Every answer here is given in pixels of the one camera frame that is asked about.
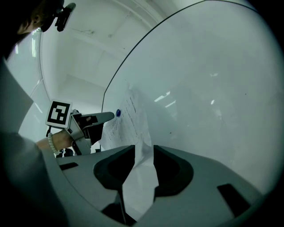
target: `whiteboard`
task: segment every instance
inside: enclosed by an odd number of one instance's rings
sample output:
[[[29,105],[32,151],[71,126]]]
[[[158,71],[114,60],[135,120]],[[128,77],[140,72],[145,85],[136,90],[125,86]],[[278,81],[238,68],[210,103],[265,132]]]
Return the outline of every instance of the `whiteboard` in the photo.
[[[105,92],[116,112],[128,88],[147,114],[152,145],[215,159],[263,194],[283,162],[283,55],[260,15],[205,1],[142,39]]]

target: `paper sheet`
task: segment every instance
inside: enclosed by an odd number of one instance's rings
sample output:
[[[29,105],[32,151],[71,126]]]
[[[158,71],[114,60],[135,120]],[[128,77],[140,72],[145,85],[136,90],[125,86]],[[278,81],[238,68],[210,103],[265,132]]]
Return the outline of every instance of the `paper sheet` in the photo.
[[[128,90],[120,106],[121,115],[106,123],[100,145],[105,149],[135,145],[135,165],[150,158],[151,138],[143,104],[135,92]]]
[[[151,207],[158,186],[146,112],[137,93],[128,90],[119,108],[121,116],[105,124],[101,146],[113,149],[135,145],[135,165],[122,186],[125,210],[138,221]]]

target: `wrist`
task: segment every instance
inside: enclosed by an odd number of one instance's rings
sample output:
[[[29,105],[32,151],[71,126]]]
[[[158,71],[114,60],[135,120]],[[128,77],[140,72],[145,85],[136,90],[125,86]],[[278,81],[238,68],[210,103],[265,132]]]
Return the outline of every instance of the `wrist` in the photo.
[[[56,150],[62,150],[64,148],[71,147],[72,138],[64,130],[52,135],[52,142]]]

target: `blue pushpin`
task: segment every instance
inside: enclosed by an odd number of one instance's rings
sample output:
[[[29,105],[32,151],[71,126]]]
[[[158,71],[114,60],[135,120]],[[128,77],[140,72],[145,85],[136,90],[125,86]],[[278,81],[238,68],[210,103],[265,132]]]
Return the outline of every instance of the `blue pushpin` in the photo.
[[[120,111],[120,109],[118,109],[118,110],[116,111],[116,116],[119,117],[120,114],[121,114],[121,111]]]

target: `ceiling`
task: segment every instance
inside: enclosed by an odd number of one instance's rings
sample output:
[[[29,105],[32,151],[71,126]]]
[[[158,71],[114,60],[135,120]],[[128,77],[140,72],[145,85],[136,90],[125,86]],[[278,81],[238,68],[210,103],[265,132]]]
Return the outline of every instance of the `ceiling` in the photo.
[[[70,2],[77,7],[65,30],[51,27],[42,38],[45,86],[50,98],[99,99],[99,105],[94,102],[98,111],[103,92],[133,47],[168,16],[199,0],[65,0],[64,5]],[[100,95],[92,97],[90,86]],[[84,93],[80,99],[78,91]]]

